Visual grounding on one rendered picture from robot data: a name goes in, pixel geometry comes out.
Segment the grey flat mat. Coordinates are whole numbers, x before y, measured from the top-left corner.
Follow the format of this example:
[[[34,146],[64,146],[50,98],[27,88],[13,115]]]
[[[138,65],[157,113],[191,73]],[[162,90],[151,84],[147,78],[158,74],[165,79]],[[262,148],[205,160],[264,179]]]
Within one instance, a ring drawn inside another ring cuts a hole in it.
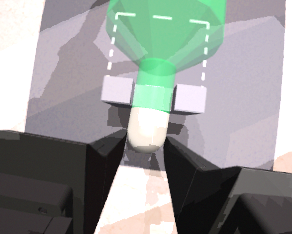
[[[131,109],[102,102],[103,76],[139,67],[105,30],[110,0],[45,0],[24,132],[90,144],[127,129]],[[286,0],[227,0],[224,40],[214,56],[176,73],[206,87],[204,113],[169,114],[166,136],[223,169],[273,171],[282,95]],[[163,146],[133,149],[121,167],[166,171]]]

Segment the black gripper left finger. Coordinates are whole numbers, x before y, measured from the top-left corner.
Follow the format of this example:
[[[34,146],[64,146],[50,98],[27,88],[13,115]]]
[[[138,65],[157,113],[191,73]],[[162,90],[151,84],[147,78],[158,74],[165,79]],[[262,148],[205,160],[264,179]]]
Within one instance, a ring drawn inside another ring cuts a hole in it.
[[[0,130],[0,173],[73,189],[73,234],[95,234],[126,143],[121,129],[90,144]]]

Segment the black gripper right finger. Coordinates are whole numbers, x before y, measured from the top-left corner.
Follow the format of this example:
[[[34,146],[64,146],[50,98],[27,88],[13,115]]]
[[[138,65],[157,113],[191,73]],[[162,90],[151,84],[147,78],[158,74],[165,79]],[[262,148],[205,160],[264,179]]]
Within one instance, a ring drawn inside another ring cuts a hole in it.
[[[292,197],[292,173],[221,169],[169,136],[163,151],[178,234],[218,234],[242,193]]]

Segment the green glass bottle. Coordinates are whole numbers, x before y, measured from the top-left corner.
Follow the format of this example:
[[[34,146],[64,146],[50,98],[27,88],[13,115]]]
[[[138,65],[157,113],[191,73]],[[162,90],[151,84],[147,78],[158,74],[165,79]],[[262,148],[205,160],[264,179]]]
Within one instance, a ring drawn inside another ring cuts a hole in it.
[[[127,139],[140,153],[165,142],[175,76],[215,55],[227,0],[110,0],[105,30],[138,69]]]

